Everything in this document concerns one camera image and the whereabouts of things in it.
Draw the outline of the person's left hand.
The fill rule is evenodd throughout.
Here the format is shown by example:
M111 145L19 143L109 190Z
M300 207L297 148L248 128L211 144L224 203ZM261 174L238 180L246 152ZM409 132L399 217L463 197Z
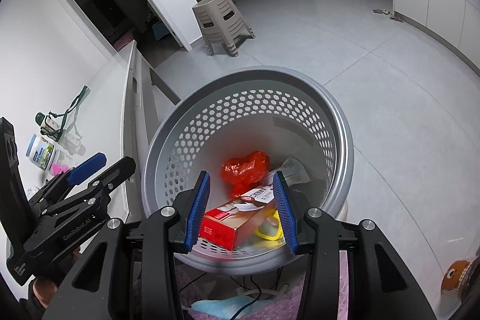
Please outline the person's left hand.
M53 300L58 288L56 284L50 280L35 279L32 285L32 291L39 303L47 309Z

